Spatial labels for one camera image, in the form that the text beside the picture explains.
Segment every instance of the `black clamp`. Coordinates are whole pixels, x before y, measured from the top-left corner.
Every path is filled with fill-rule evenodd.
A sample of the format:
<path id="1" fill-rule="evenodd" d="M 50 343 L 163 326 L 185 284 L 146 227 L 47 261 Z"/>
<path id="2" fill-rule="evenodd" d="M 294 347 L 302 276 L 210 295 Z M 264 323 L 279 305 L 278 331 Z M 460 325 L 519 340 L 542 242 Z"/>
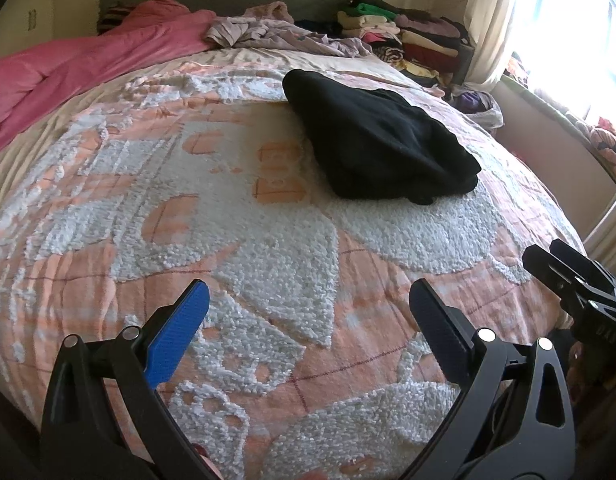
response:
<path id="1" fill-rule="evenodd" d="M 575 433 L 568 390 L 549 339 L 507 343 L 476 330 L 426 282 L 410 309 L 446 378 L 461 393 L 400 480 L 567 480 Z M 501 381 L 512 381 L 500 394 Z"/>
<path id="2" fill-rule="evenodd" d="M 537 245 L 522 257 L 524 268 L 561 298 L 578 341 L 616 354 L 616 278 L 601 264 L 554 240 L 550 252 Z"/>
<path id="3" fill-rule="evenodd" d="M 115 338 L 63 341 L 46 395 L 41 470 L 48 480 L 217 480 L 155 391 L 168 381 L 208 312 L 210 295 L 194 280 L 175 304 L 143 328 Z M 119 429 L 103 378 L 117 381 L 153 463 L 133 455 Z"/>

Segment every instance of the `peach and white bedspread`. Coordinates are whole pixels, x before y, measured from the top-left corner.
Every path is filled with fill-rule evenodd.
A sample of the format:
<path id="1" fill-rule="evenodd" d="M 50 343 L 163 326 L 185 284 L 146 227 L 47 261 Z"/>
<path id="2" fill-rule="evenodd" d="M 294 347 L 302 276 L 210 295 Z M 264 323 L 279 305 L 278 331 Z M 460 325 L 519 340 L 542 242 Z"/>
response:
<path id="1" fill-rule="evenodd" d="M 475 155 L 479 185 L 431 206 L 334 196 L 284 101 L 291 68 L 399 92 Z M 0 210 L 0 389 L 37 424 L 66 335 L 112 338 L 201 278 L 210 312 L 161 392 L 226 479 L 396 478 L 457 393 L 408 309 L 413 280 L 508 340 L 566 322 L 520 261 L 557 237 L 582 250 L 562 211 L 374 57 L 207 52 L 109 88 Z"/>

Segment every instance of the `black sweater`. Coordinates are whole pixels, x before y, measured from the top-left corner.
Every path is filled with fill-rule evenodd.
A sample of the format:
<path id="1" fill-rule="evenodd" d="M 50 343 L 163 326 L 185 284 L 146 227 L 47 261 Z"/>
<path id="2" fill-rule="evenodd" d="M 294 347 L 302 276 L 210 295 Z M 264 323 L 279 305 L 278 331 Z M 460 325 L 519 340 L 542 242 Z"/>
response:
<path id="1" fill-rule="evenodd" d="M 342 198 L 431 204 L 477 186 L 477 160 L 442 123 L 399 94 L 350 88 L 304 70 L 291 70 L 283 86 Z"/>

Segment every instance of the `purple clothing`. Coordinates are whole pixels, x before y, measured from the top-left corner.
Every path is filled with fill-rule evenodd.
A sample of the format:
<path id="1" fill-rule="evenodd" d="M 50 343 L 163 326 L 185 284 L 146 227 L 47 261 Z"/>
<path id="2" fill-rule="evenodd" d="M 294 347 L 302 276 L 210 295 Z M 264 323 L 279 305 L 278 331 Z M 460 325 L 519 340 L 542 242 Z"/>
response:
<path id="1" fill-rule="evenodd" d="M 410 20 L 408 16 L 398 14 L 394 22 L 399 28 L 414 28 L 421 32 L 437 34 L 447 38 L 459 38 L 461 36 L 459 30 L 452 23 L 437 18 L 432 18 L 429 22 L 418 22 L 417 20 Z"/>

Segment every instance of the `plastic bag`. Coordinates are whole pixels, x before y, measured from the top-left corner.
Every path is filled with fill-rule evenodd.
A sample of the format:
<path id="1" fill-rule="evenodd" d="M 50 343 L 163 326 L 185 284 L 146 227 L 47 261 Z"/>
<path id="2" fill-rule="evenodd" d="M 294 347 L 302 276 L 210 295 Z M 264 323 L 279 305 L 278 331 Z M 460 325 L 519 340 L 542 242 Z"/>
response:
<path id="1" fill-rule="evenodd" d="M 485 111 L 466 113 L 466 111 L 462 109 L 460 99 L 460 96 L 463 94 L 470 94 L 475 100 L 479 100 L 482 104 L 482 107 L 485 108 Z M 463 112 L 466 117 L 472 119 L 493 137 L 495 136 L 495 130 L 497 128 L 501 128 L 504 125 L 504 115 L 501 112 L 501 108 L 499 108 L 499 105 L 495 101 L 495 98 L 488 92 L 479 92 L 476 90 L 471 90 L 469 88 L 457 86 L 453 88 L 448 104 L 450 104 L 453 108 L 457 108 L 459 111 Z"/>

